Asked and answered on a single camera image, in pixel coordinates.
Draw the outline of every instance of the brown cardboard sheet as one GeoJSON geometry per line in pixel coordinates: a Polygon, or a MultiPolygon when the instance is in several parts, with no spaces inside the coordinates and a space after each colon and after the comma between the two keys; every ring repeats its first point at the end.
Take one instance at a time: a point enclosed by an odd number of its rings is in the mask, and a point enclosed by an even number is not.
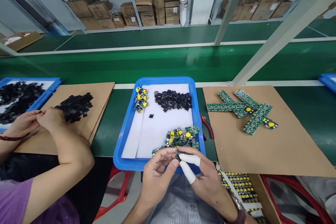
{"type": "Polygon", "coordinates": [[[234,92],[243,89],[258,103],[268,103],[268,114],[279,124],[269,130],[261,125],[253,136],[242,129],[249,117],[238,119],[233,112],[209,112],[220,166],[235,173],[336,177],[328,161],[299,120],[272,86],[204,87],[206,103],[222,103],[224,90],[235,102],[234,92]]]}
{"type": "MultiPolygon", "coordinates": [[[[113,86],[114,82],[61,85],[42,107],[42,110],[49,106],[55,107],[59,105],[70,95],[76,96],[85,95],[87,92],[91,93],[93,107],[90,108],[87,117],[81,118],[80,121],[74,123],[68,123],[72,131],[81,135],[91,144],[113,86]]],[[[33,132],[33,136],[27,138],[14,152],[57,155],[57,148],[49,132],[46,129],[39,128],[33,132]]]]}

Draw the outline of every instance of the label on box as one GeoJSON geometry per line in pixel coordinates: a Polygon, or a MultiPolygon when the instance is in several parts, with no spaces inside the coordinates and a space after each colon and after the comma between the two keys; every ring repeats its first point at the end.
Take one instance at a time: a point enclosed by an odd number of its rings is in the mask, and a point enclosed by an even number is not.
{"type": "Polygon", "coordinates": [[[271,6],[271,8],[270,8],[270,10],[272,11],[272,10],[274,10],[276,7],[278,6],[278,3],[274,3],[274,4],[272,4],[272,6],[271,6]]]}
{"type": "Polygon", "coordinates": [[[254,13],[254,11],[256,10],[256,8],[258,7],[258,5],[253,5],[252,7],[251,7],[251,13],[254,13]]]}
{"type": "Polygon", "coordinates": [[[336,7],[327,11],[324,15],[323,15],[323,18],[324,19],[330,19],[332,18],[333,16],[336,16],[336,7]]]}

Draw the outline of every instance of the wire cutters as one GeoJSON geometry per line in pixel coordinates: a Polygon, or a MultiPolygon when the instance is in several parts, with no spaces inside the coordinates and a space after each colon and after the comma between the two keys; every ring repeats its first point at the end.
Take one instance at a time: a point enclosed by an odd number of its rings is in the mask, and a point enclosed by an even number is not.
{"type": "MultiPolygon", "coordinates": [[[[208,130],[209,130],[209,133],[210,133],[210,138],[211,139],[215,139],[215,137],[214,137],[214,131],[212,130],[212,128],[210,126],[210,123],[208,123],[207,118],[204,117],[204,116],[202,116],[201,112],[199,114],[201,116],[201,121],[208,127],[208,130]]],[[[204,134],[204,132],[203,132],[203,138],[204,138],[204,141],[208,140],[208,138],[204,134]]]]}

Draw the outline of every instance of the metal pole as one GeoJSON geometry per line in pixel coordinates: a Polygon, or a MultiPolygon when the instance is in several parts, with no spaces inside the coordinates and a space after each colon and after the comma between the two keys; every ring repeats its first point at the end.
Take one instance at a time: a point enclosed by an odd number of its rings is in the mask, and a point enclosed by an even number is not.
{"type": "Polygon", "coordinates": [[[233,79],[235,86],[248,81],[285,45],[320,15],[334,0],[301,0],[287,19],[276,29],[265,44],[233,79]]]}
{"type": "Polygon", "coordinates": [[[239,0],[230,0],[229,4],[227,5],[227,10],[225,11],[222,23],[218,29],[218,33],[215,39],[215,46],[219,46],[222,42],[226,29],[229,26],[229,23],[232,19],[233,13],[238,5],[239,0]]]}
{"type": "Polygon", "coordinates": [[[17,56],[18,53],[14,51],[13,49],[5,46],[4,44],[0,43],[0,49],[1,51],[4,51],[5,53],[9,54],[10,56],[17,56]]]}

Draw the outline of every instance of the red chair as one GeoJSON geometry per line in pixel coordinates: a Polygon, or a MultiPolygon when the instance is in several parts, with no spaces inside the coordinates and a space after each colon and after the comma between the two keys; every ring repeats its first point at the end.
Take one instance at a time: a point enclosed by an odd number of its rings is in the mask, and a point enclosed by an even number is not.
{"type": "Polygon", "coordinates": [[[333,221],[331,220],[329,214],[327,213],[327,211],[310,195],[309,192],[306,191],[306,189],[301,185],[301,183],[293,176],[281,176],[281,175],[265,175],[265,174],[261,174],[260,175],[262,178],[262,181],[264,182],[264,185],[266,187],[266,190],[273,202],[273,205],[279,215],[279,218],[282,222],[282,224],[296,224],[296,222],[288,219],[287,217],[285,217],[284,215],[282,215],[282,213],[280,212],[278,206],[275,203],[275,200],[273,198],[273,195],[271,193],[271,189],[268,185],[267,179],[273,179],[275,181],[279,181],[282,182],[288,186],[291,186],[292,188],[294,188],[296,191],[298,191],[299,193],[301,193],[309,202],[310,204],[313,206],[313,208],[317,211],[317,213],[319,214],[319,217],[314,215],[314,216],[309,216],[308,218],[306,218],[306,223],[322,223],[322,224],[333,224],[333,221]]]}
{"type": "MultiPolygon", "coordinates": [[[[108,182],[111,182],[113,177],[120,172],[122,172],[122,170],[119,170],[117,167],[115,167],[113,165],[112,170],[111,170],[111,174],[110,174],[110,179],[109,179],[108,182]]],[[[124,182],[123,182],[123,185],[120,189],[118,198],[116,199],[116,201],[114,201],[108,207],[101,206],[98,210],[98,213],[97,213],[96,217],[95,217],[95,221],[98,220],[100,217],[102,217],[104,214],[106,214],[108,211],[110,211],[113,207],[115,207],[116,205],[118,205],[120,203],[123,203],[126,200],[126,198],[127,198],[126,189],[127,189],[127,186],[128,186],[128,182],[130,180],[130,176],[131,176],[131,171],[126,171],[124,182]]]]}

